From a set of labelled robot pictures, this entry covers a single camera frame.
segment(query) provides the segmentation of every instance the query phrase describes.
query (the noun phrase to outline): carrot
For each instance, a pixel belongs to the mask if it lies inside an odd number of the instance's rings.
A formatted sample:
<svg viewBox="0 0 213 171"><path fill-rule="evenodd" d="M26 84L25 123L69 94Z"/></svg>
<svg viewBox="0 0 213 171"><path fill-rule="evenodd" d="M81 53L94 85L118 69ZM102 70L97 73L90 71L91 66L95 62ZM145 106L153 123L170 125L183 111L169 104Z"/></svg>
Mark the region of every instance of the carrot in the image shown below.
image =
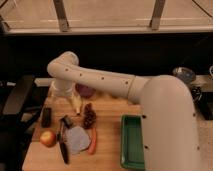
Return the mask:
<svg viewBox="0 0 213 171"><path fill-rule="evenodd" d="M97 131L96 131L96 128L93 127L92 128L92 140L91 140L91 143L90 143L89 148L88 148L89 154L95 153L96 144L97 144Z"/></svg>

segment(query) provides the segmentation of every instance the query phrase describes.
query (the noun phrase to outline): knife handle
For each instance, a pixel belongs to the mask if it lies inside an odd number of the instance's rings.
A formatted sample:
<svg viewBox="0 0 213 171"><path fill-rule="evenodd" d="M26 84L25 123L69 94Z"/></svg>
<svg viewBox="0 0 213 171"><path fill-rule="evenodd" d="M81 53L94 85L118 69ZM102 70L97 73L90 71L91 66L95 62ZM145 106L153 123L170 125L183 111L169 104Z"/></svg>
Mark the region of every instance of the knife handle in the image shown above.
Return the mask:
<svg viewBox="0 0 213 171"><path fill-rule="evenodd" d="M64 142L60 142L59 144L60 144L61 154L62 154L64 163L68 164L69 163L69 157L68 157L67 146Z"/></svg>

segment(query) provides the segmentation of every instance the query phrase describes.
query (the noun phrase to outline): purple object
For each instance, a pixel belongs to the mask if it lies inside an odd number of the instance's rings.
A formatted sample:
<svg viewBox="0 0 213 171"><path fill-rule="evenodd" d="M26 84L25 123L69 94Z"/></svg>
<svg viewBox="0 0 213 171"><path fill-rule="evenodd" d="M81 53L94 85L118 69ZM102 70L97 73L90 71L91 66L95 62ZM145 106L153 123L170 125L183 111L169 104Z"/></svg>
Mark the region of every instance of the purple object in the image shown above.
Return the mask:
<svg viewBox="0 0 213 171"><path fill-rule="evenodd" d="M82 84L76 84L75 89L80 94L80 96L84 98L90 98L95 93L94 88Z"/></svg>

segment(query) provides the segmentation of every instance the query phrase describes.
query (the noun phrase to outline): wall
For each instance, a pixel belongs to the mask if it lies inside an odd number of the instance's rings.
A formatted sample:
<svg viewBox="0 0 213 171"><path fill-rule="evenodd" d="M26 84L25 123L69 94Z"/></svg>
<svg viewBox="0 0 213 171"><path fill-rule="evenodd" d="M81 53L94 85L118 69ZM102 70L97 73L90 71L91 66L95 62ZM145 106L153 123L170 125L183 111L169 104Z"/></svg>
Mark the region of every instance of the wall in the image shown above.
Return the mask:
<svg viewBox="0 0 213 171"><path fill-rule="evenodd" d="M47 76L48 62L73 51L83 67L136 75L171 74L186 66L206 74L213 64L213 33L6 36L18 72Z"/></svg>

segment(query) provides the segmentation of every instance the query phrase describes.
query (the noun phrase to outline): apple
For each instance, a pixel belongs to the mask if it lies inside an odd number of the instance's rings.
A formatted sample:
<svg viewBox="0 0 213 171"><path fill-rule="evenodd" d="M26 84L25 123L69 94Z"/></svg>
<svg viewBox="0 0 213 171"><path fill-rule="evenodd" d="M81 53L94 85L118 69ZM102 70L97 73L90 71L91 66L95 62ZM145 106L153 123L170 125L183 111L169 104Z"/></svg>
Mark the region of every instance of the apple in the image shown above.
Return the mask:
<svg viewBox="0 0 213 171"><path fill-rule="evenodd" d="M56 135L53 131L44 131L40 136L40 142L46 147L52 147L56 142Z"/></svg>

